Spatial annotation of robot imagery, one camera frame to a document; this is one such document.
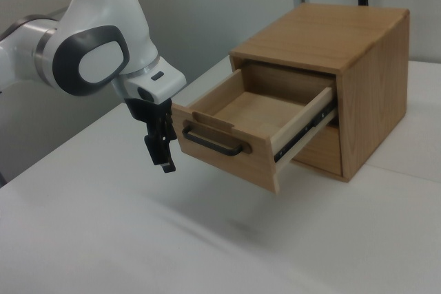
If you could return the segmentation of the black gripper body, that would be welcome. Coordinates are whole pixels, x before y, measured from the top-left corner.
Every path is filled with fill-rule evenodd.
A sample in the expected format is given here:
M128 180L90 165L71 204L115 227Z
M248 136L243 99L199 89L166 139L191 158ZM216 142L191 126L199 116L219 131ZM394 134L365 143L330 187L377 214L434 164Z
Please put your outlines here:
M170 98L161 104L137 98L126 98L125 104L135 120L153 124L159 123L160 120L172 123L172 100Z

